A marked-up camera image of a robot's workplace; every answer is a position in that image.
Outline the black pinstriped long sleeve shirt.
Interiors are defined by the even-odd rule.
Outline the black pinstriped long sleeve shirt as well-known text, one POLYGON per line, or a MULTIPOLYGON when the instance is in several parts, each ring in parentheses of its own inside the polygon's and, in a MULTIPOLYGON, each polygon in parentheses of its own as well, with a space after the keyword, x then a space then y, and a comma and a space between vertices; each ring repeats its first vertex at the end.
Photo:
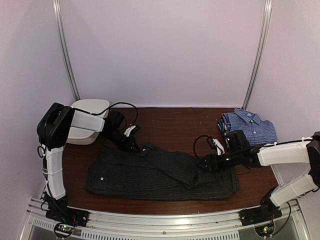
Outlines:
POLYGON ((221 200, 240 189, 232 170, 209 172, 184 152, 146 143, 140 152, 104 148, 88 168, 85 189, 99 195, 154 201, 221 200))

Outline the white plastic basin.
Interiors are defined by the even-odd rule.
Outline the white plastic basin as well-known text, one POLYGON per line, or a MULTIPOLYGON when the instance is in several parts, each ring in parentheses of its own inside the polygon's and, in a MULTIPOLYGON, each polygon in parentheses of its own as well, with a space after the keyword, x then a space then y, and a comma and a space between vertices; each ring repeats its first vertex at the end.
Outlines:
POLYGON ((104 99, 81 99, 74 102, 71 107, 75 112, 66 142, 73 145, 92 144, 102 131, 104 118, 109 113, 108 110, 101 112, 109 106, 110 102, 104 99))

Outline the blue checked shirt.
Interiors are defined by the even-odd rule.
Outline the blue checked shirt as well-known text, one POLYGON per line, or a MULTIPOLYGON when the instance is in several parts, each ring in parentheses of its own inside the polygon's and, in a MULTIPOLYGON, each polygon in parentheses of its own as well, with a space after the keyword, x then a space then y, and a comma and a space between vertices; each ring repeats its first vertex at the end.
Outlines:
POLYGON ((271 121, 262 120, 257 113, 241 108, 223 113, 217 126, 223 137, 233 131, 243 131, 251 146, 273 144, 277 141, 275 127, 271 121))

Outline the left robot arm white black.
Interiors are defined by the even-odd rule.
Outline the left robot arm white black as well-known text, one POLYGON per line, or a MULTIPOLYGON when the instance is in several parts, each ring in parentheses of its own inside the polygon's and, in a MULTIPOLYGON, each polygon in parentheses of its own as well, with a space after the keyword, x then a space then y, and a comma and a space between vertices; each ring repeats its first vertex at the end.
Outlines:
POLYGON ((127 129, 120 130, 125 117, 118 111, 112 111, 113 107, 111 104, 95 113, 55 102, 39 122, 36 129, 40 144, 37 152, 42 158, 45 190, 53 200, 66 197, 62 158, 71 128, 101 133, 121 151, 140 151, 135 138, 140 126, 133 122, 127 129))

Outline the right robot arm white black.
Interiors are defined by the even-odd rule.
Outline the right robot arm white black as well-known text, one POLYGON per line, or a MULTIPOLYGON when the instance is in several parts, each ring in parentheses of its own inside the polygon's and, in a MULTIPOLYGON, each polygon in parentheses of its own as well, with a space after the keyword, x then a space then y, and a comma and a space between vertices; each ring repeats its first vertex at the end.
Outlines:
POLYGON ((259 220, 268 220, 276 207, 299 198, 320 188, 320 133, 316 131, 310 137, 281 143, 251 146, 241 130, 228 133, 226 142, 230 148, 227 153, 208 154, 200 159, 199 168, 217 173, 242 165, 248 169, 267 167, 277 164, 308 164, 309 169, 291 182, 271 190, 265 203, 256 210, 259 220))

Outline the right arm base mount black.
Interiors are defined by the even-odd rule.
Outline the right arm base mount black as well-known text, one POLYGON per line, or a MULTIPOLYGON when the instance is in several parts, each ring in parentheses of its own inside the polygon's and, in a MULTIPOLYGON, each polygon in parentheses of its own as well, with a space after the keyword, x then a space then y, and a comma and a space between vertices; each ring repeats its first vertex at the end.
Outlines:
POLYGON ((260 206, 243 209, 238 214, 242 226, 256 225, 282 216, 280 207, 275 206, 269 198, 262 199, 260 206))

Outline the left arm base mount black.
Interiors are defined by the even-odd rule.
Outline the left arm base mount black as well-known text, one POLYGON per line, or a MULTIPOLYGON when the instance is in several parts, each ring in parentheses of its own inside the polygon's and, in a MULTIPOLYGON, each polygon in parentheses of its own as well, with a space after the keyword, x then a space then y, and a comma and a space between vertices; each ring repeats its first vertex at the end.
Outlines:
POLYGON ((75 227, 87 226, 89 212, 68 207, 68 198, 66 196, 56 200, 45 192, 43 199, 44 203, 48 204, 46 218, 75 227))

